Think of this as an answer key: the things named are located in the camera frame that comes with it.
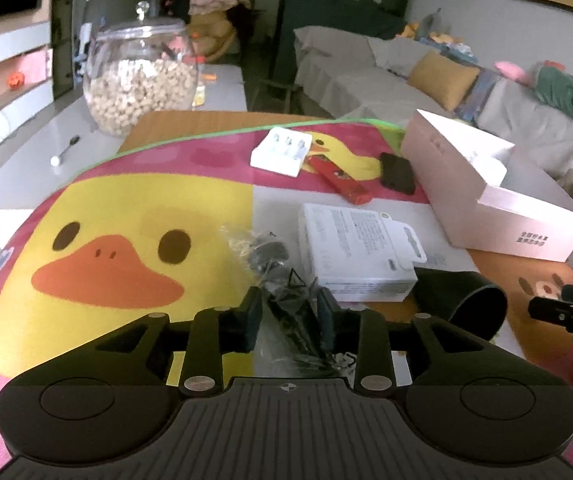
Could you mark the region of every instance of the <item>orange duck beak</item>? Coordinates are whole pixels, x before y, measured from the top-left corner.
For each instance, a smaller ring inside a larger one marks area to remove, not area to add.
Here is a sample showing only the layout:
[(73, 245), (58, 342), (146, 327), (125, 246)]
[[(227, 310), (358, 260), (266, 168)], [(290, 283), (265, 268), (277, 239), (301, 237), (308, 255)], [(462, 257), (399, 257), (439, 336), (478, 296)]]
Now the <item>orange duck beak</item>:
[(157, 308), (179, 300), (184, 287), (149, 269), (129, 240), (106, 235), (40, 267), (33, 287), (49, 296), (113, 308)]

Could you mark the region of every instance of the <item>glass jar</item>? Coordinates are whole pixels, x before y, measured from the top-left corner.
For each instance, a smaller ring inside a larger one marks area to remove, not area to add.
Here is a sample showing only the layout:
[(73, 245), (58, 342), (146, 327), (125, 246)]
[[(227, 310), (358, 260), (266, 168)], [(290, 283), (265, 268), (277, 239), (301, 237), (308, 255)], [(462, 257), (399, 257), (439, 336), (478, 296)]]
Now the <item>glass jar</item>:
[(189, 110), (198, 85), (193, 45), (182, 20), (138, 20), (98, 33), (84, 71), (84, 97), (101, 130), (126, 137), (152, 110)]

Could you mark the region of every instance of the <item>green trim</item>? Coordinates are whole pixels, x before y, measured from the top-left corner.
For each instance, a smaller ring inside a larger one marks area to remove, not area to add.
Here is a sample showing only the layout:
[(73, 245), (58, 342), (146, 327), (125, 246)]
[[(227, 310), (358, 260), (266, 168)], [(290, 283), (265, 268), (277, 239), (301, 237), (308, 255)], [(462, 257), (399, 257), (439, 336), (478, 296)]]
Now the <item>green trim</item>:
[(402, 143), (406, 130), (401, 126), (383, 123), (382, 121), (379, 121), (378, 124), (373, 124), (373, 126), (377, 128), (377, 130), (380, 132), (380, 135), (389, 145), (389, 147), (395, 153), (399, 154), (402, 149)]
[(274, 126), (282, 126), (284, 128), (291, 128), (293, 126), (315, 126), (316, 124), (339, 124), (339, 123), (366, 123), (370, 124), (371, 126), (375, 126), (380, 134), (383, 136), (387, 144), (389, 144), (394, 150), (397, 150), (395, 144), (391, 144), (391, 142), (385, 137), (378, 126), (384, 127), (388, 130), (403, 130), (400, 126), (396, 126), (396, 124), (387, 123), (386, 121), (380, 121), (378, 119), (331, 119), (331, 120), (319, 120), (319, 121), (305, 121), (300, 123), (288, 123), (288, 124), (266, 124), (265, 126), (255, 126), (253, 128), (243, 128), (241, 130), (227, 130), (225, 132), (214, 132), (212, 134), (201, 134), (195, 135), (190, 137), (178, 137), (177, 139), (169, 139), (169, 140), (161, 140), (159, 142), (152, 142), (151, 144), (147, 144), (145, 146), (141, 146), (140, 148), (134, 148), (133, 150), (129, 150), (128, 152), (124, 153), (116, 153), (114, 156), (110, 156), (109, 158), (105, 158), (104, 160), (100, 160), (99, 162), (85, 168), (80, 173), (76, 174), (69, 184), (78, 178), (81, 174), (86, 171), (92, 170), (93, 168), (97, 168), (100, 164), (104, 164), (105, 162), (109, 162), (111, 160), (116, 160), (118, 158), (122, 158), (123, 156), (132, 155), (132, 153), (142, 152), (144, 150), (148, 150), (149, 148), (157, 148), (158, 146), (165, 146), (166, 144), (172, 144), (173, 142), (182, 142), (182, 140), (195, 140), (195, 139), (210, 139), (212, 137), (224, 137), (227, 135), (236, 135), (236, 134), (247, 134), (250, 132), (257, 132), (258, 130), (265, 130), (271, 129)]

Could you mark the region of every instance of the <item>orange toy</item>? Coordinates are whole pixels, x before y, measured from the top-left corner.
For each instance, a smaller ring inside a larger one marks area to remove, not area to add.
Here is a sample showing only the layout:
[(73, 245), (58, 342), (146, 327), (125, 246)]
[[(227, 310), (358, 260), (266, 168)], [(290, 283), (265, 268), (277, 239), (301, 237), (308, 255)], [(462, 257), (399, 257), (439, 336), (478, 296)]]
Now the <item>orange toy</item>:
[(557, 61), (551, 61), (547, 59), (542, 64), (545, 66), (553, 66), (557, 68), (560, 72), (564, 72), (566, 70), (566, 66), (564, 66), (562, 63), (558, 63)]
[(17, 90), (24, 86), (24, 74), (22, 72), (13, 72), (7, 79), (7, 85), (11, 90)]

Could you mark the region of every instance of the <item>yellow cushion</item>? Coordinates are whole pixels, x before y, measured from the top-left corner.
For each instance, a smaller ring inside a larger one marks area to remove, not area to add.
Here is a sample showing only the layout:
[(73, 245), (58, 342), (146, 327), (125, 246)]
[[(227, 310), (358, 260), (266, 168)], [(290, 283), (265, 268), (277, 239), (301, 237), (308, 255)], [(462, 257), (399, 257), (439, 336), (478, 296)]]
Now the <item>yellow cushion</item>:
[(479, 73), (479, 68), (462, 66), (437, 52), (430, 52), (413, 67), (407, 83), (452, 112)]

